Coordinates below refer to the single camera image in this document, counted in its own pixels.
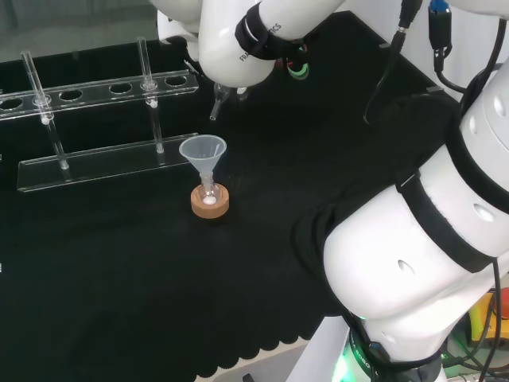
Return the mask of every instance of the test tube rack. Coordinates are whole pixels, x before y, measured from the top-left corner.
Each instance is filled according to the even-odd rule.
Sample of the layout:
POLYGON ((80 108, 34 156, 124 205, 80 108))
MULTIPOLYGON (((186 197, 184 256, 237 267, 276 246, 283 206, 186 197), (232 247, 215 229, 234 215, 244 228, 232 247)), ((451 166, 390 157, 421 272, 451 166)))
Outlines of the test tube rack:
POLYGON ((179 145, 191 133, 162 138, 159 97, 195 92, 198 81, 189 70, 152 73, 146 40, 138 38, 142 75, 43 89, 30 52, 21 53, 32 91, 0 93, 0 122, 38 115, 55 155, 19 162, 17 189, 23 193, 162 169, 188 163, 179 145), (66 153, 56 130, 54 113, 85 107, 145 100, 153 140, 66 153))

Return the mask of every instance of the test tube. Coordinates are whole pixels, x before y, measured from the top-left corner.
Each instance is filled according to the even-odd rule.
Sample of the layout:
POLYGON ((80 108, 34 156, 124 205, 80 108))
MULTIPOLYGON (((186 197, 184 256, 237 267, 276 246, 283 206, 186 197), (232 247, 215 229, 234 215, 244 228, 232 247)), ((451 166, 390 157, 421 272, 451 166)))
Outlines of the test tube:
POLYGON ((162 145, 161 125, 159 124, 159 110, 157 109, 158 101, 156 95, 151 95, 157 88, 157 83, 152 79, 152 72, 150 71, 149 52, 146 48, 146 40, 144 37, 138 37, 138 52, 143 71, 142 89, 147 93, 145 95, 145 102, 149 107, 150 125, 152 127, 153 140, 156 142, 156 151, 158 154, 165 152, 162 145))
POLYGON ((41 122, 45 125, 46 130, 48 131, 49 139, 53 149, 55 150, 60 168, 67 170, 69 168, 69 164, 67 162, 67 156, 65 155, 64 148, 62 147, 62 142, 56 132, 54 121, 55 115, 49 105, 50 99, 45 94, 41 82, 39 81, 39 76, 37 75, 37 70, 35 69, 30 52, 28 50, 21 52, 21 57, 23 58, 23 65, 25 66, 26 74, 28 74, 30 84, 32 85, 33 92, 35 93, 33 102, 39 108, 39 112, 41 113, 41 122))

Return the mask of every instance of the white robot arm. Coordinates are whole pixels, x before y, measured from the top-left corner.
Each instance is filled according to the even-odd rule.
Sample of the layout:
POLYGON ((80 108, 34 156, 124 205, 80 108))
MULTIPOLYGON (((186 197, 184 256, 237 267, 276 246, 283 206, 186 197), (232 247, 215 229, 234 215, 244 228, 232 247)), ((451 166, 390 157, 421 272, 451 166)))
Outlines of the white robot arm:
MULTIPOLYGON (((189 32, 188 39, 196 38, 199 24, 197 58, 205 75, 216 83, 249 87, 273 70, 273 60, 247 54, 235 36, 237 25, 258 0, 151 1, 165 16, 178 20, 169 22, 179 22, 180 31, 189 32), (178 9, 183 4, 185 11, 178 9)), ((263 0, 259 17, 266 31, 293 41, 343 2, 263 0)), ((449 2, 479 14, 509 16, 509 0, 449 2)), ((478 172, 500 193, 507 193, 509 200, 508 89, 506 63, 464 116, 457 141, 478 172)), ((464 171, 458 170, 455 156, 443 146, 419 169, 419 179, 409 177, 401 187, 381 192, 340 224, 325 243, 324 267, 332 290, 393 362, 421 361, 436 354, 461 316, 492 286, 492 262, 497 261, 501 275, 509 272, 509 209, 472 187, 464 171), (407 183, 420 187, 420 198, 441 219, 435 222, 452 230, 454 245, 474 257, 480 254, 486 262, 482 267, 470 267, 462 259, 466 254, 447 251, 443 238, 437 238, 440 233, 433 236, 433 227, 426 227, 412 208, 412 195, 402 191, 407 183)), ((370 380, 355 362, 352 367, 358 369, 358 382, 370 380)), ((446 378, 438 369, 422 381, 446 378)))
MULTIPOLYGON (((246 88, 264 81, 272 72, 274 60, 250 56, 235 37, 237 25, 259 0, 193 0, 183 7, 183 1, 151 1, 173 23, 189 32, 195 32, 199 23, 197 58, 204 74, 214 82, 229 88, 246 88)), ((344 1, 265 0, 260 4, 259 15, 266 30, 293 41, 303 38, 344 1)), ((165 30, 169 30, 169 21, 166 24, 165 30)), ((160 38, 166 39, 169 33, 161 33, 162 25, 159 22, 160 38)))

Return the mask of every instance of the yellow device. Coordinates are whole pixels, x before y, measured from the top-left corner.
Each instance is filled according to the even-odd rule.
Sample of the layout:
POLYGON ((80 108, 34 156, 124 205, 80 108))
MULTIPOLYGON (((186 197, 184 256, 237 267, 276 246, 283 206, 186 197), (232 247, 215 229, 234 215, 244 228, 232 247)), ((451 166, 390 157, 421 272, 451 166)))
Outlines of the yellow device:
MULTIPOLYGON (((468 315, 470 316, 471 346, 477 345, 481 338, 481 335, 484 330, 486 316, 488 314, 490 301, 492 300, 492 296, 493 296, 492 293, 485 294, 477 302, 477 304, 475 304, 468 312, 468 315)), ((486 334, 486 339, 483 342, 483 347, 486 348, 491 348, 493 344, 493 339, 495 338, 495 325, 496 325, 495 311, 493 311, 490 317, 489 325, 490 327, 488 329, 488 333, 486 334)), ((502 332, 500 334, 500 342, 498 349, 509 349, 509 320, 507 319, 502 319, 502 332)))

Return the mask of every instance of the blue connector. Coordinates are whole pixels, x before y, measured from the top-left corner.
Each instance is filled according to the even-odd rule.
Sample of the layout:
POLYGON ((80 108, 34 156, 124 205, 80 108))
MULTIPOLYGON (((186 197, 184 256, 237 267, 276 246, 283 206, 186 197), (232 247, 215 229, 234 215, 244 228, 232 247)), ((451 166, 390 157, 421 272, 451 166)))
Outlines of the blue connector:
POLYGON ((444 12, 449 8, 449 4, 444 0, 431 0, 429 8, 433 12, 444 12))

